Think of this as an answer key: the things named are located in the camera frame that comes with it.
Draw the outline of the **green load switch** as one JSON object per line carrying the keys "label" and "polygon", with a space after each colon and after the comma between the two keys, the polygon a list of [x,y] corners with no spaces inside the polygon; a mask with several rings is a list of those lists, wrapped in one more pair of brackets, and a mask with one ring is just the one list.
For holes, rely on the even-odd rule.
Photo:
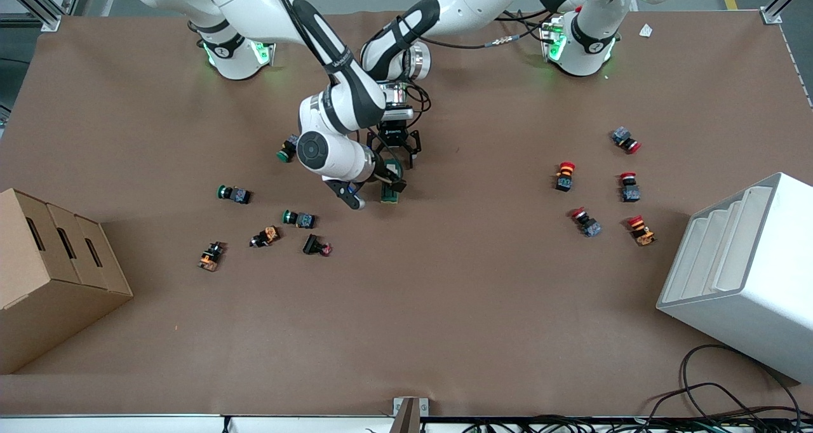
{"label": "green load switch", "polygon": [[[384,166],[391,172],[399,177],[403,176],[403,167],[396,159],[386,159]],[[399,192],[394,190],[389,183],[383,182],[380,186],[380,203],[381,204],[397,204],[399,202]]]}

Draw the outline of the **brown table cover sheet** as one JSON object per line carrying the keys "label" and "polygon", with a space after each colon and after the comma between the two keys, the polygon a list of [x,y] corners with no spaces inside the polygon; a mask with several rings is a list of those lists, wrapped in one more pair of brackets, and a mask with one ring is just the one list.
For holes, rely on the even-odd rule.
{"label": "brown table cover sheet", "polygon": [[[634,13],[589,78],[531,39],[432,56],[401,201],[370,184],[353,211],[276,158],[327,85],[302,46],[231,82],[177,18],[73,17],[40,36],[0,190],[101,222],[133,299],[0,377],[0,413],[377,415],[424,396],[439,415],[641,415],[676,389],[709,342],[655,306],[689,216],[779,171],[813,184],[813,110],[781,28],[754,11]],[[613,143],[621,126],[635,154]],[[569,192],[554,189],[564,161]],[[581,207],[598,236],[572,220]],[[639,214],[645,247],[626,223]],[[272,225],[279,239],[251,248]],[[331,254],[302,253],[309,234]]]}

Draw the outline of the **brown cardboard box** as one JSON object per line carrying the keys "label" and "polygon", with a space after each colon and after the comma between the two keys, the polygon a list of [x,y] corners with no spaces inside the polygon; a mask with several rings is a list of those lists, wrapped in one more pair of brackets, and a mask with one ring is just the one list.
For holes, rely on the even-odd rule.
{"label": "brown cardboard box", "polygon": [[133,298],[98,222],[0,192],[0,375],[10,375]]}

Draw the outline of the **white stepped plastic rack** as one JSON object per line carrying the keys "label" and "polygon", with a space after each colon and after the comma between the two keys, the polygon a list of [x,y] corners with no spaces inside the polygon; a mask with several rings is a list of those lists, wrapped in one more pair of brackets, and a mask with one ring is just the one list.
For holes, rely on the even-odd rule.
{"label": "white stepped plastic rack", "polygon": [[694,213],[656,307],[813,385],[813,186],[775,173]]}

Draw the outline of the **orange black selector switch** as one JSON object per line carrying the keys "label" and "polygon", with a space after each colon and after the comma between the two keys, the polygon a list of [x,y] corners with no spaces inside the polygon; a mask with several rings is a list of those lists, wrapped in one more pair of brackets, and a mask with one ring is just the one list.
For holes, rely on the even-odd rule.
{"label": "orange black selector switch", "polygon": [[223,242],[215,241],[209,244],[208,248],[201,254],[198,268],[210,273],[215,273],[220,265],[220,259],[225,252],[226,245]]}
{"label": "orange black selector switch", "polygon": [[266,227],[255,236],[252,236],[249,245],[251,248],[270,247],[279,237],[279,231],[272,225],[272,227]]}

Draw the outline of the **metal table edge bracket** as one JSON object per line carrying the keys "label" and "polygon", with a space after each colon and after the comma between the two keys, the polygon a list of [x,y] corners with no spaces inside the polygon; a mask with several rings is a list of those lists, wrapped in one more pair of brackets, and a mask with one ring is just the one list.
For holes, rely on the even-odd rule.
{"label": "metal table edge bracket", "polygon": [[427,397],[395,397],[394,421],[389,433],[425,433],[422,418],[429,416],[429,405]]}

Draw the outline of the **white table edge rail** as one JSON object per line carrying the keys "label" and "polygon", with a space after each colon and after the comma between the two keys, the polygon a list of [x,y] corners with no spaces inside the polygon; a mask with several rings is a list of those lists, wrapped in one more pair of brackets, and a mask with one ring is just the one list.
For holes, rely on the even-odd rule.
{"label": "white table edge rail", "polygon": [[0,416],[0,433],[389,433],[386,416]]}

